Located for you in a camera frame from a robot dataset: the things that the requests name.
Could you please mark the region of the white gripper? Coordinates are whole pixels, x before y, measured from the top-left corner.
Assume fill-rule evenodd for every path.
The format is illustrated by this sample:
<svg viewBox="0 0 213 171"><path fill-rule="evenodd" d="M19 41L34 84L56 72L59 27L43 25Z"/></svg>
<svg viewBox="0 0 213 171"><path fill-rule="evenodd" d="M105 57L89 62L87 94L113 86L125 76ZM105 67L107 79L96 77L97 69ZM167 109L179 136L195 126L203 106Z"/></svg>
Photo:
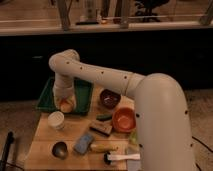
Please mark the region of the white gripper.
<svg viewBox="0 0 213 171"><path fill-rule="evenodd" d="M61 99L66 99L70 97L69 103L71 106L71 111L74 111L77 106L76 97L74 94L74 79L68 76L63 76L60 74L55 75L55 81L53 85L54 94L54 104L57 109L61 107Z"/></svg>

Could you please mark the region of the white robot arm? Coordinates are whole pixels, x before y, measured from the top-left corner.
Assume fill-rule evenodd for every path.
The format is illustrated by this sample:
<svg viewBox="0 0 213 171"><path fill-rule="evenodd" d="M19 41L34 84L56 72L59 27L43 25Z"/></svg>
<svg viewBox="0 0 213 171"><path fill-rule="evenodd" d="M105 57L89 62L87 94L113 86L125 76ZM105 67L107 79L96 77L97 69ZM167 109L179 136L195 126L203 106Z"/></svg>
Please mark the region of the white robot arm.
<svg viewBox="0 0 213 171"><path fill-rule="evenodd" d="M85 64L72 49L52 55L49 67L55 72L57 98L73 95L73 79L80 78L134 101L144 171L196 171L186 97L174 78Z"/></svg>

